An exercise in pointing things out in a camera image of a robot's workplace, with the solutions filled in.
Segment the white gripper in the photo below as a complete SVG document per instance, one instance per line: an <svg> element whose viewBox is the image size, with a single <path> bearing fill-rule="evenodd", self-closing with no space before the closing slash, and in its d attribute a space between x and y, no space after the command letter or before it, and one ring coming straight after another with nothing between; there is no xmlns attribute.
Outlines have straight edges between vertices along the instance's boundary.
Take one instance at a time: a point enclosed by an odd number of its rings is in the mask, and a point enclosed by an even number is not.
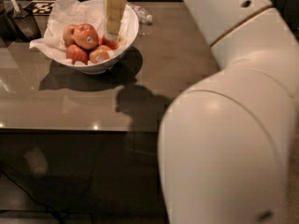
<svg viewBox="0 0 299 224"><path fill-rule="evenodd" d="M127 0L105 0L105 37L117 40Z"/></svg>

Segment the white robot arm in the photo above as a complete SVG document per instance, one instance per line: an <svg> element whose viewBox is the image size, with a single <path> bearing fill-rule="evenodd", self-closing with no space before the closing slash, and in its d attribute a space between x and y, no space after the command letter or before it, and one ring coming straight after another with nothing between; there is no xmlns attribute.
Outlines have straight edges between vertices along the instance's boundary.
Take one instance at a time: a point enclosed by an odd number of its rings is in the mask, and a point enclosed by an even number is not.
<svg viewBox="0 0 299 224"><path fill-rule="evenodd" d="M164 113L170 224L286 224L298 42L270 0L183 0L220 67Z"/></svg>

